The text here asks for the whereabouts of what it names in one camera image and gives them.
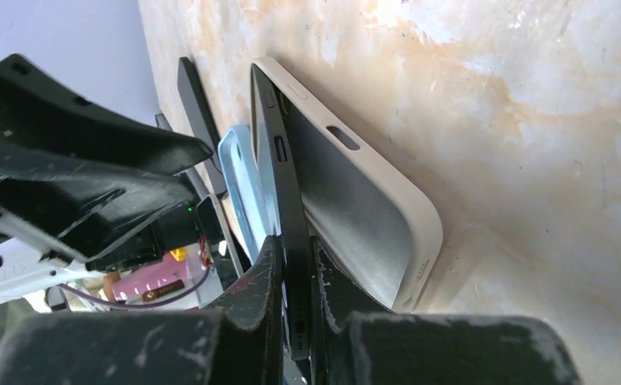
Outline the light blue phone case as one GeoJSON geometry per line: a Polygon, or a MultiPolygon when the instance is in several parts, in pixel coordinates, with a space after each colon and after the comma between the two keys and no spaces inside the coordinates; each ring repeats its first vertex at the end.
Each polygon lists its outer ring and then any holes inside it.
{"type": "Polygon", "coordinates": [[[272,195],[264,191],[254,157],[250,128],[246,125],[230,127],[221,138],[217,153],[246,255],[255,264],[265,239],[277,235],[278,230],[272,195]]]}

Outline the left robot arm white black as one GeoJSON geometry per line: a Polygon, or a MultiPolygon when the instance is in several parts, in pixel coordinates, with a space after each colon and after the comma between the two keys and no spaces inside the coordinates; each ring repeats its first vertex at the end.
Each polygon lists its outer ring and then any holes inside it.
{"type": "Polygon", "coordinates": [[[152,264],[194,241],[185,172],[203,141],[76,94],[26,57],[0,61],[0,305],[152,264]]]}

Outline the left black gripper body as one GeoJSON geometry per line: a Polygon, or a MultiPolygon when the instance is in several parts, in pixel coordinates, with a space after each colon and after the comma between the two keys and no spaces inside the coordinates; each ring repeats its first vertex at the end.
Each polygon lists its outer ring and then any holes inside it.
{"type": "Polygon", "coordinates": [[[0,244],[83,263],[156,247],[156,222],[194,198],[180,174],[211,155],[197,138],[85,99],[22,55],[0,61],[0,244]]]}

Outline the black phone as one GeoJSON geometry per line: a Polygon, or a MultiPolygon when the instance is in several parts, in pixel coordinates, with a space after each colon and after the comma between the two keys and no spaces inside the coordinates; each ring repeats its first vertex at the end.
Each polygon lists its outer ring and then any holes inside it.
{"type": "Polygon", "coordinates": [[[224,198],[227,196],[227,188],[217,154],[220,135],[197,67],[185,56],[178,59],[177,88],[193,135],[202,140],[212,152],[205,165],[212,189],[217,198],[224,198]]]}
{"type": "Polygon", "coordinates": [[[257,164],[270,231],[282,242],[283,299],[290,356],[308,358],[311,348],[311,243],[282,105],[272,81],[251,66],[257,164]]]}

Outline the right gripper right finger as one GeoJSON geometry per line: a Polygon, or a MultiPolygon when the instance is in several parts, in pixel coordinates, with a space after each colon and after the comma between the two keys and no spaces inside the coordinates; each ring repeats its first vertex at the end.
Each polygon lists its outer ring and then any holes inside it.
{"type": "Polygon", "coordinates": [[[565,343],[523,316],[397,314],[312,240],[315,384],[579,384],[565,343]]]}

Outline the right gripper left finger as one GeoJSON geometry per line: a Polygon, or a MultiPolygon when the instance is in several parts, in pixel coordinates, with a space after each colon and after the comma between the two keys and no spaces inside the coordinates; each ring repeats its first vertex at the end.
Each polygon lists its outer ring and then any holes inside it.
{"type": "Polygon", "coordinates": [[[29,317],[0,343],[0,384],[280,384],[282,255],[200,310],[29,317]]]}

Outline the clear beige phone case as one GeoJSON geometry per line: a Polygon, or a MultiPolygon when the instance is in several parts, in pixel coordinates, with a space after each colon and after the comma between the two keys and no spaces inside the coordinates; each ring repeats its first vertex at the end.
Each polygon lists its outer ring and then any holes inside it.
{"type": "Polygon", "coordinates": [[[312,226],[374,299],[418,311],[443,241],[434,204],[277,60],[253,67],[281,104],[312,226]]]}

